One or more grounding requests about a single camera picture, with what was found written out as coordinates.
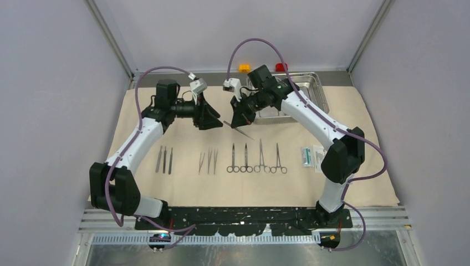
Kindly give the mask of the steel scalpel handle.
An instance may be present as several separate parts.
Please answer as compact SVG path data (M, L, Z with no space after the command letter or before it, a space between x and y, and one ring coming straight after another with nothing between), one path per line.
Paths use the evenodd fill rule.
M161 157L162 157L162 146L160 146L160 149L159 149L159 152L158 152L158 155L157 155L155 173L159 172L160 164L161 164Z
M170 151L170 159L168 163L168 174L170 175L172 173L172 159L173 159L173 147L171 148Z
M167 157L167 148L164 148L164 159L163 159L163 166L162 166L162 173L166 173L166 157Z

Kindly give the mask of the long steel needle holder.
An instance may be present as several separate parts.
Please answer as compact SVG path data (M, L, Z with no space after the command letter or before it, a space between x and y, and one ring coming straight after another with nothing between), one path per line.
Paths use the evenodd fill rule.
M267 166L264 161L262 139L259 140L259 162L257 165L253 166L253 171L255 173L260 173L260 172L271 173L270 167Z

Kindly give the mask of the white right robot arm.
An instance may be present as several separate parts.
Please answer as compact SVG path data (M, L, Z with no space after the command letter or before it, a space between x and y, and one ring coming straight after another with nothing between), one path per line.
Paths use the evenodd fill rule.
M262 65L248 73L248 79L253 85L249 95L242 93L239 79L227 78L223 82L225 91L234 92L230 101L233 109L231 127L252 124L258 111L270 107L292 117L308 130L326 150L321 163L326 181L315 205L314 217L321 226L331 227L344 209L347 181L365 161L364 132L359 127L346 127L319 109L289 75L278 80Z

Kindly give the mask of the steel forceps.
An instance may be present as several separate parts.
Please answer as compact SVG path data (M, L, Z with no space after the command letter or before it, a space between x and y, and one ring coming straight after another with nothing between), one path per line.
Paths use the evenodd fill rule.
M246 133L245 133L244 131L242 131L241 129L236 128L236 127L232 127L232 125L231 125L228 121L225 121L225 120L224 120L223 123L224 123L225 125L229 126L231 129L234 129L234 130L236 130L238 133L244 135L245 137L247 137L247 138L249 138L249 139L251 139L251 140L254 140L254 138L250 137L248 134L246 134Z

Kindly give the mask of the green white sterile packet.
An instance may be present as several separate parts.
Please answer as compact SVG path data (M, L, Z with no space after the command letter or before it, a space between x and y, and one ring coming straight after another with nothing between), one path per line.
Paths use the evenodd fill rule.
M301 147L302 166L303 167L314 167L313 154L311 147Z

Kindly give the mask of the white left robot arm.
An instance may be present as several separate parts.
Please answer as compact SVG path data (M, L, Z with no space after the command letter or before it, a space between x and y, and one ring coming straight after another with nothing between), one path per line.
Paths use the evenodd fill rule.
M222 127L220 114L206 101L207 83L197 78L190 83L191 100L178 97L180 85L172 79L156 84L151 103L140 112L140 120L116 153L104 163L92 164L90 199L93 207L124 216L147 216L156 229L169 225L165 201L143 196L134 175L153 144L163 136L176 118L190 118L199 130Z

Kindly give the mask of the steel mesh instrument tray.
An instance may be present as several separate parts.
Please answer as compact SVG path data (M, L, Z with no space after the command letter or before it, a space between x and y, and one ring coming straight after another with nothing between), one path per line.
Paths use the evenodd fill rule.
M290 77L292 78L292 81L299 87L300 91L302 91L311 102L313 102L326 114L329 113L330 109L317 73L290 73ZM297 121L295 119L288 116L284 112L278 111L276 108L266 107L256 113L256 118L254 119L253 123L257 125L272 125L296 122Z

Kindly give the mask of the steel tweezers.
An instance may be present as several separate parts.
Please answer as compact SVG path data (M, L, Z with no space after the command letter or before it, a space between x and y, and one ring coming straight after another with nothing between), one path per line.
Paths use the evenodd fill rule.
M203 167L203 163L204 163L204 160L205 160L205 153L202 152L200 154L200 159L199 159L199 163L198 163L198 174L201 173L201 170L202 170L202 167Z
M207 174L210 174L210 169L211 169L211 160L212 160L212 148L208 149L208 156L207 156Z
M217 157L218 157L218 150L215 149L213 152L213 174L216 174L217 169Z

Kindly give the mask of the cream cloth wrap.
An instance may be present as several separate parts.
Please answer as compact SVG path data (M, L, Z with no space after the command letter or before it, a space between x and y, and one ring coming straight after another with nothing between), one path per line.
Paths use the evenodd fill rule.
M323 86L329 106L329 115L348 128L358 126L365 138L379 145L377 133L366 105L353 86ZM231 121L232 93L220 86L210 86L204 91L209 104L221 114L220 120ZM124 96L114 139L108 154L110 157L132 133L138 124L135 92L129 90ZM249 125L240 128L250 137L224 127L200 131L191 119L178 119L150 148L134 175L143 196L162 199L170 206L184 207L314 207L320 198L326 181L321 172L313 167L302 166L301 147L321 146L319 141L300 123ZM236 165L244 163L244 146L248 147L250 166L259 162L259 140L262 139L264 161L276 165L276 143L279 144L280 160L288 172L282 173L228 173L231 163L232 144L236 152ZM163 154L159 173L155 173L157 155L162 146L167 147L169 158L173 147L172 173L163 174ZM208 149L218 150L216 174L207 174ZM198 174L200 154L205 153L201 173ZM345 197L354 207L396 206L399 199L389 174L366 181L353 182Z

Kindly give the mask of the steel hemostat clamp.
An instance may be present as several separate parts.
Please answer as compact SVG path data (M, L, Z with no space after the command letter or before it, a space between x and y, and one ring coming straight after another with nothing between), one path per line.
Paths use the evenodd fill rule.
M270 167L271 173L280 172L282 174L286 174L288 172L287 167L283 166L280 160L280 151L279 151L279 144L276 143L276 165Z

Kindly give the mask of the straight steel scissors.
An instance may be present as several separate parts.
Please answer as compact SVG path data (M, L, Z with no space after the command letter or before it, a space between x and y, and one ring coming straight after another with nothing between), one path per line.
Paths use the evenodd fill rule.
M253 172L253 167L249 165L248 163L248 147L247 144L244 146L244 163L240 167L240 171L242 173L251 173Z

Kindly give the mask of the curved steel scissors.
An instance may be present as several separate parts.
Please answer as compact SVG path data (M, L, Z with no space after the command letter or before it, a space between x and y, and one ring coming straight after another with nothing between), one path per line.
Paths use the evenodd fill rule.
M231 163L227 166L226 171L228 173L238 173L240 171L240 167L236 165L236 157L235 157L235 146L234 143L232 144L232 151L231 151Z

